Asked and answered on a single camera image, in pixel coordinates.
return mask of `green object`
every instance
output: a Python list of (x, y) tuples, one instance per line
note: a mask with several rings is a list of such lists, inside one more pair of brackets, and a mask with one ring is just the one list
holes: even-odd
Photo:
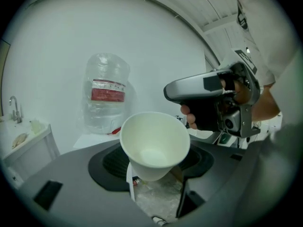
[(226, 144), (230, 140), (231, 137), (232, 137), (231, 135), (223, 133), (219, 144)]

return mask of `ceiling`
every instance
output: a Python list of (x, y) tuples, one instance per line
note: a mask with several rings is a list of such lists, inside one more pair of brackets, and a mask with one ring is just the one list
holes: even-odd
[(209, 51), (221, 62), (231, 48), (245, 51), (241, 31), (236, 24), (236, 0), (153, 0), (186, 21), (208, 44)]

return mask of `faucet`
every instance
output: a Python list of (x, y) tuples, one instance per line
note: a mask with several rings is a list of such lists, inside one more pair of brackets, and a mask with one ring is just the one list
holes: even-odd
[(21, 123), (22, 119), (20, 117), (20, 113), (18, 111), (18, 106), (17, 106), (17, 99), (15, 96), (11, 96), (9, 99), (9, 105), (11, 105), (11, 100), (14, 99), (15, 100), (15, 107), (16, 107), (16, 113), (15, 110), (13, 110), (13, 121), (17, 121), (17, 123)]

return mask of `black strap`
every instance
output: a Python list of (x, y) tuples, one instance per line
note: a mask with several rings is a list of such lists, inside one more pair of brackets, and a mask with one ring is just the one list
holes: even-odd
[(220, 75), (220, 78), (223, 79), (225, 81), (225, 90), (226, 91), (229, 91), (229, 90), (232, 90), (234, 91), (235, 90), (235, 84), (233, 82), (233, 78), (232, 77), (229, 77), (228, 75)]

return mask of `hand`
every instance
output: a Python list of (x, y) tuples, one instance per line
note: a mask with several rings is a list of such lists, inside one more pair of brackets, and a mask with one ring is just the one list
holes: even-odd
[[(235, 84), (235, 91), (237, 92), (237, 95), (234, 97), (235, 101), (237, 101), (239, 104), (244, 104), (248, 102), (250, 99), (250, 90), (239, 81), (233, 81), (233, 82)], [(226, 84), (223, 79), (221, 79), (221, 84), (222, 87), (225, 88)], [(190, 108), (186, 105), (182, 105), (181, 112), (187, 116), (187, 122), (189, 126), (192, 129), (197, 130), (198, 127), (195, 123), (196, 117), (192, 113), (190, 113)]]

